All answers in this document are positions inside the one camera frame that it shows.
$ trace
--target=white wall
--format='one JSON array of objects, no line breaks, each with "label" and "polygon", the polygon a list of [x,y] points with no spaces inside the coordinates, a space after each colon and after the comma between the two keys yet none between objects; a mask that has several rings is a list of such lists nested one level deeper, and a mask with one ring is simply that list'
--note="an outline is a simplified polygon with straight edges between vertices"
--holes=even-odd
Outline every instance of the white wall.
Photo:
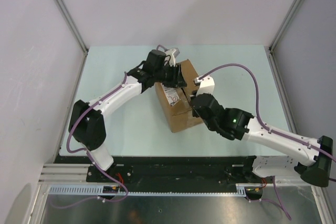
[{"label": "white wall", "polygon": [[90,46],[262,44],[293,0],[65,0]]},{"label": "white wall", "polygon": [[[299,133],[333,138],[335,155],[336,0],[305,0],[275,56]],[[336,183],[328,192],[336,209]]]},{"label": "white wall", "polygon": [[7,215],[6,223],[21,223],[55,151],[83,54],[53,0],[0,6],[0,223]]}]

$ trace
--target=metal frame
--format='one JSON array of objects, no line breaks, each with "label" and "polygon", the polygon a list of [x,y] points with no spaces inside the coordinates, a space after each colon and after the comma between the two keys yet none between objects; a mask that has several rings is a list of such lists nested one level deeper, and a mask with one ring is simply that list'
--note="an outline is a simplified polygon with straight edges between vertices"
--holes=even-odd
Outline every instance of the metal frame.
[{"label": "metal frame", "polygon": [[[296,130],[297,128],[295,126],[293,115],[290,109],[289,101],[286,95],[286,90],[283,85],[283,81],[279,73],[278,67],[276,65],[274,56],[269,49],[265,48],[265,51],[280,96],[282,108],[285,112],[287,124],[292,132],[297,133]],[[332,209],[327,190],[325,188],[320,188],[316,186],[312,186],[311,189],[314,194],[314,198],[320,213],[322,223],[323,224],[336,223],[335,213]]]},{"label": "metal frame", "polygon": [[[289,26],[291,20],[293,19],[295,13],[297,12],[298,8],[300,7],[303,0],[294,0],[289,12],[287,13],[284,21],[282,22],[274,40],[272,41],[269,49],[266,48],[266,54],[267,58],[269,60],[270,68],[276,83],[276,87],[280,96],[281,104],[286,116],[287,123],[289,125],[289,128],[292,132],[296,133],[296,127],[293,120],[293,115],[291,113],[291,109],[288,103],[286,91],[283,85],[283,82],[281,80],[277,65],[274,61],[274,56],[272,55],[276,45],[278,44],[279,40],[281,39],[282,35],[286,31],[287,27]],[[63,0],[55,0],[56,5],[60,9],[65,22],[68,24],[69,29],[75,36],[80,48],[82,49],[84,53],[84,58],[81,63],[81,69],[78,74],[76,86],[74,88],[71,104],[74,101],[77,87],[79,85],[79,81],[81,78],[81,74],[83,72],[86,56],[88,53],[88,47],[85,45],[77,26],[75,25],[73,19],[71,18],[71,15],[66,8]],[[68,116],[71,111],[71,106],[69,106],[68,113],[65,118],[64,127],[66,127]],[[63,137],[63,134],[59,138],[59,145],[55,151],[54,156],[52,157],[52,160],[55,160],[56,155],[58,154],[61,139]],[[80,185],[80,186],[89,186],[92,185],[92,183],[86,182],[86,174],[88,171],[88,164],[46,164],[42,170],[41,177],[38,183],[38,187],[35,193],[34,202],[30,206],[29,209],[29,215],[27,216],[24,223],[40,223],[43,217],[43,211],[45,204],[47,202],[47,196],[48,192],[52,185],[68,185],[69,183],[71,185]],[[289,185],[297,185],[297,186],[309,186],[302,180],[298,178],[288,178],[288,177],[277,177],[276,181],[278,186],[289,186]],[[237,186],[244,187],[247,186],[244,184],[237,184]],[[331,209],[331,204],[328,199],[328,196],[326,195],[326,191],[323,188],[318,187],[312,187],[312,191],[314,193],[314,197],[317,203],[317,207],[319,209],[320,217],[322,220],[322,223],[336,223],[334,213]]]},{"label": "metal frame", "polygon": [[[236,185],[235,193],[148,193],[148,192],[129,192],[128,196],[192,196],[192,197],[246,197],[245,186]],[[48,195],[84,195],[84,196],[115,196],[115,193],[104,193],[104,185],[51,185]]]},{"label": "metal frame", "polygon": [[289,8],[288,13],[286,14],[283,22],[281,23],[281,26],[279,30],[277,31],[271,45],[269,46],[270,51],[273,52],[277,44],[279,43],[279,40],[287,30],[288,26],[290,25],[294,15],[297,13],[299,7],[303,3],[304,0],[294,0],[292,5]]},{"label": "metal frame", "polygon": [[83,53],[86,54],[88,52],[88,47],[85,45],[85,42],[81,36],[81,34],[78,31],[78,28],[75,24],[75,22],[73,21],[68,8],[65,6],[64,1],[63,0],[54,0],[57,7],[59,8],[60,12],[62,13],[62,16],[65,20],[65,22],[67,23],[67,25],[69,26],[70,31],[72,32],[72,34],[74,35],[77,43],[79,44],[80,48],[82,49]]}]

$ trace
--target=light blue table surface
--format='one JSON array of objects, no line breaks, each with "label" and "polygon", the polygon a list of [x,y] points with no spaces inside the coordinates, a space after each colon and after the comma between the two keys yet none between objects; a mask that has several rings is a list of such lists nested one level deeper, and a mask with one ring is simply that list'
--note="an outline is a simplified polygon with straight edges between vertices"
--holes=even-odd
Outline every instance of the light blue table surface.
[{"label": "light blue table surface", "polygon": [[[129,71],[154,46],[91,47],[78,87],[75,101],[89,101],[117,85],[124,71]],[[198,74],[226,63],[240,63],[256,76],[260,89],[260,114],[263,121],[288,130],[276,85],[262,45],[197,45],[178,46],[178,61],[190,59]],[[237,67],[221,69],[212,74],[214,96],[227,108],[240,108],[255,114],[255,87],[249,74]],[[105,121],[105,143],[111,155],[124,156],[246,156],[283,155],[259,144],[230,141],[204,124],[172,133],[162,108],[151,88],[118,108]],[[84,156],[84,152],[70,154],[66,150],[66,130],[60,155]],[[73,138],[71,149],[81,145]]]}]

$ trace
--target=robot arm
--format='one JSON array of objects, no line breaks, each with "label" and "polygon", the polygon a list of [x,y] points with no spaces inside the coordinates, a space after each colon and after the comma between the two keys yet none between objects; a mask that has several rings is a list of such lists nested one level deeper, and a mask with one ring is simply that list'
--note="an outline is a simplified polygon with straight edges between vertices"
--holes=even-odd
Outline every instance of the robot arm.
[{"label": "robot arm", "polygon": [[106,138],[104,120],[131,98],[152,87],[155,82],[171,88],[185,87],[186,82],[182,76],[181,66],[175,62],[179,53],[177,48],[166,52],[152,50],[146,61],[127,73],[121,86],[117,85],[106,94],[89,102],[79,100],[74,104],[69,131],[84,111],[97,103],[95,108],[79,122],[73,136],[90,152],[94,161],[103,170],[107,170],[113,164],[113,158],[104,145]]},{"label": "robot arm", "polygon": [[[288,157],[285,157],[283,169],[291,169],[291,175],[299,173],[301,179],[316,186],[325,187],[329,182],[331,159],[312,148],[315,146],[328,153],[332,152],[332,139],[323,136],[320,139],[309,138],[277,129],[264,123],[269,129],[260,124],[257,117],[240,109],[223,108],[213,97],[214,80],[207,76],[200,80],[199,90],[191,97],[193,116],[201,117],[210,131],[215,131],[229,140],[243,140],[262,144]],[[295,142],[290,138],[299,139],[307,144]],[[253,172],[260,177],[279,175],[281,162],[278,157],[268,157],[269,163],[256,159]]]}]

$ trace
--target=box label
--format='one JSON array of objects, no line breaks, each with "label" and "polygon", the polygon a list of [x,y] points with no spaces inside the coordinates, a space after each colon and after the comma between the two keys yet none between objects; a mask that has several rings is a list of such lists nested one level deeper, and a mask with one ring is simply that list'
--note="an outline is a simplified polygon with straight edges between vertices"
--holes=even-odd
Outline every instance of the box label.
[{"label": "box label", "polygon": [[180,100],[180,97],[174,88],[167,88],[163,84],[161,85],[162,85],[163,92],[166,95],[166,98],[170,106],[173,106],[175,103],[177,103]]}]

